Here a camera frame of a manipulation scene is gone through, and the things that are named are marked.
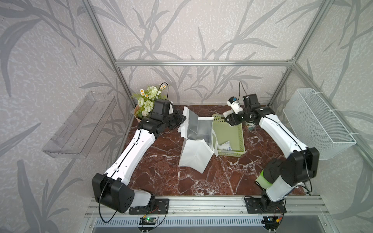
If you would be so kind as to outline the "white insulated delivery bag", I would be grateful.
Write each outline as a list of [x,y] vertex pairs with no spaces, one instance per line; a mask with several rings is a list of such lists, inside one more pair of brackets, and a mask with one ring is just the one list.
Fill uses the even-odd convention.
[[179,159],[179,167],[189,167],[204,173],[213,155],[218,155],[216,134],[213,130],[214,118],[199,117],[187,107],[183,109],[184,123],[178,129],[184,139]]

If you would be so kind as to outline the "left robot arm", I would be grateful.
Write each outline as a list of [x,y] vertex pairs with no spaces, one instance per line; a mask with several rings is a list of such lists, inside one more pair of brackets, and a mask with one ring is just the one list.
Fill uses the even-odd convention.
[[155,198],[143,190],[131,189],[128,184],[149,147],[166,130],[173,130],[186,120],[181,111],[168,100],[156,100],[149,117],[138,124],[134,137],[114,164],[104,174],[92,179],[94,197],[99,206],[106,206],[118,213],[140,207],[151,212]]

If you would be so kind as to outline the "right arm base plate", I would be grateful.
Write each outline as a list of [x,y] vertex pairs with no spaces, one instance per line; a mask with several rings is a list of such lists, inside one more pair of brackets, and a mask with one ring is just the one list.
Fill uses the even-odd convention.
[[287,213],[285,201],[271,202],[266,196],[254,198],[245,196],[244,202],[249,214],[285,214]]

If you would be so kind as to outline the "white ice pack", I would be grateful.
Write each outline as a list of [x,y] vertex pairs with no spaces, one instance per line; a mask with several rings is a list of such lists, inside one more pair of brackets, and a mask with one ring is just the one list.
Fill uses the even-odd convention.
[[232,151],[230,141],[218,145],[218,150]]

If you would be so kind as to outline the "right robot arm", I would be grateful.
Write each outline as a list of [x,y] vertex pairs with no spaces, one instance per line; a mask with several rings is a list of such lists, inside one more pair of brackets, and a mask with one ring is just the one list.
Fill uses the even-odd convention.
[[317,174],[320,153],[294,136],[268,106],[262,106],[255,94],[243,96],[244,105],[231,97],[227,105],[231,110],[224,112],[224,120],[231,126],[253,123],[265,130],[284,154],[283,159],[271,160],[256,179],[262,189],[260,198],[248,197],[249,213],[286,212],[285,197],[295,188],[305,187]]

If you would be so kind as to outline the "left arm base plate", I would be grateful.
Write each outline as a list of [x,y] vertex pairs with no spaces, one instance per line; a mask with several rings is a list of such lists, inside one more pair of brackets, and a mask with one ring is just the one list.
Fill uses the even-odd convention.
[[130,207],[130,215],[165,215],[169,211],[170,200],[161,198],[152,198],[147,206]]

